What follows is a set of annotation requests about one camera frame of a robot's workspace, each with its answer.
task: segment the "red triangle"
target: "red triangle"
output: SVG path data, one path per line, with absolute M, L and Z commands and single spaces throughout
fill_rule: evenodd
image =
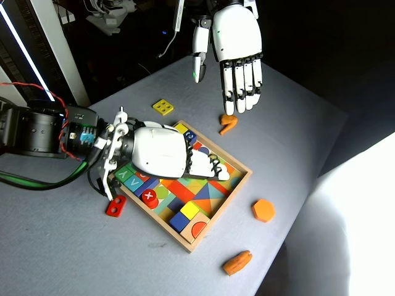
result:
M 194 199 L 193 202 L 208 214 L 211 213 L 211 202 L 209 199 Z

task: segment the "red round block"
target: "red round block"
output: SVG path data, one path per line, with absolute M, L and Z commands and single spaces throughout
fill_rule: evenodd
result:
M 156 197 L 156 192 L 153 189 L 146 189 L 141 195 L 141 198 L 147 207 L 151 209 L 156 208 L 159 204 L 159 200 Z

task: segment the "light strip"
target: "light strip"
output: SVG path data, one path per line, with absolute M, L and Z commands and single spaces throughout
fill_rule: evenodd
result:
M 18 42 L 18 45 L 19 45 L 20 49 L 22 50 L 23 54 L 25 55 L 27 61 L 29 62 L 31 69 L 33 70 L 33 72 L 37 76 L 37 79 L 41 83 L 42 87 L 46 90 L 46 94 L 47 94 L 48 98 L 51 101 L 54 102 L 55 101 L 54 97 L 49 92 L 49 89 L 48 89 L 47 85 L 45 84 L 45 82 L 43 80 L 43 77 L 39 73 L 34 61 L 31 59 L 30 54 L 27 52 L 25 45 L 22 43 L 22 40 L 20 39 L 17 31 L 14 28 L 14 25 L 12 24 L 12 22 L 11 22 L 10 18 L 8 17 L 7 12 L 4 10 L 4 7 L 3 7 L 2 4 L 0 4 L 0 13 L 1 13 L 2 17 L 4 17 L 4 20 L 6 21 L 11 33 L 13 34 L 13 36 L 15 38 L 15 40 Z

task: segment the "robotic hand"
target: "robotic hand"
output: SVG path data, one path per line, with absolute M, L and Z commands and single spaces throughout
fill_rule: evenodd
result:
M 227 115 L 235 111 L 235 100 L 239 113 L 251 110 L 258 103 L 262 87 L 262 40 L 257 7 L 255 0 L 244 0 L 244 5 L 242 1 L 219 1 L 221 9 L 212 20 L 209 17 L 196 20 L 193 36 L 193 76 L 199 83 L 206 71 L 204 61 L 212 28 Z
M 110 171 L 117 169 L 122 157 L 131 161 L 138 171 L 158 178 L 178 179 L 204 178 L 226 181 L 230 178 L 227 167 L 216 155 L 207 155 L 192 148 L 190 139 L 177 129 L 153 121 L 135 120 L 129 130 L 128 115 L 120 108 L 114 124 L 110 125 L 111 136 L 98 137 L 94 146 L 105 150 L 102 184 L 112 200 L 107 183 Z

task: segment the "table surface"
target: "table surface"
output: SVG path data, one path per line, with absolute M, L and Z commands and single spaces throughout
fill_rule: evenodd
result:
M 253 174 L 189 254 L 132 201 L 120 218 L 86 176 L 52 191 L 0 184 L 0 295 L 254 295 L 320 171 L 346 115 L 262 64 L 260 102 L 220 136 L 223 113 L 218 65 L 207 57 L 195 84 L 185 57 L 92 106 L 107 121 L 122 105 L 129 116 L 173 124 L 184 119 L 242 161 Z M 151 108 L 166 99 L 175 110 Z M 71 159 L 3 155 L 1 170 L 56 181 Z M 271 200 L 276 217 L 256 220 L 251 205 Z M 228 277 L 221 266 L 243 250 L 253 259 Z

